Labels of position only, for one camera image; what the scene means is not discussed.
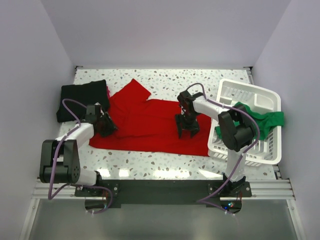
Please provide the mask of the red t shirt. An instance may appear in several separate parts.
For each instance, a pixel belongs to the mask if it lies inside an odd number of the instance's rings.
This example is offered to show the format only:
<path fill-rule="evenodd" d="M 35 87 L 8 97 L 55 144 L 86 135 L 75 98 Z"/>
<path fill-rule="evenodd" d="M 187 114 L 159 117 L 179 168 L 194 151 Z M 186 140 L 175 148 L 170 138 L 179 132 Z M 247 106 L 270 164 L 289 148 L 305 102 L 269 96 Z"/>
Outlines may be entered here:
<path fill-rule="evenodd" d="M 151 93 L 132 79 L 110 99 L 109 115 L 117 130 L 109 136 L 96 134 L 89 145 L 96 149 L 163 152 L 206 157 L 211 119 L 197 116 L 200 131 L 191 137 L 188 131 L 178 134 L 175 115 L 181 112 L 178 102 L 151 99 Z"/>

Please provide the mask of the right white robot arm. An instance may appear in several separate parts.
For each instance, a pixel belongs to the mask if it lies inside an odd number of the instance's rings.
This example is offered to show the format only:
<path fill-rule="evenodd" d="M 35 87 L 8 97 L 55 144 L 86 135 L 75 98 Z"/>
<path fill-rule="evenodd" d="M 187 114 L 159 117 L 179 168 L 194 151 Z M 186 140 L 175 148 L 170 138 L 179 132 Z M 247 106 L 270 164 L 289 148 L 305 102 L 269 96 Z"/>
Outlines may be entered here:
<path fill-rule="evenodd" d="M 246 152 L 254 145 L 253 140 L 260 138 L 260 130 L 255 120 L 248 114 L 244 105 L 225 105 L 206 98 L 201 92 L 190 94 L 181 92 L 177 100 L 181 113 L 175 115 L 178 136 L 188 131 L 193 138 L 200 132 L 197 116 L 206 115 L 218 122 L 220 136 L 227 148 L 227 167 L 223 192 L 230 197 L 240 190 L 239 181 L 245 177 Z"/>

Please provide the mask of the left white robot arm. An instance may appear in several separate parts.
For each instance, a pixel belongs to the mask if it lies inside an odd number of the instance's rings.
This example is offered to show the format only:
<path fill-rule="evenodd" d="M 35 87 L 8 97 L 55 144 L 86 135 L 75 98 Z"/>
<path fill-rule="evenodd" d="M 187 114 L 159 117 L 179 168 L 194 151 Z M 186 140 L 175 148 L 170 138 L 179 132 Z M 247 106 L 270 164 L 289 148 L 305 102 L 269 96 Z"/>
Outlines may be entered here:
<path fill-rule="evenodd" d="M 42 183 L 86 186 L 92 196 L 99 196 L 104 184 L 94 170 L 81 169 L 79 149 L 99 134 L 111 135 L 117 129 L 108 112 L 99 103 L 86 106 L 84 118 L 63 136 L 42 143 L 39 179 Z"/>

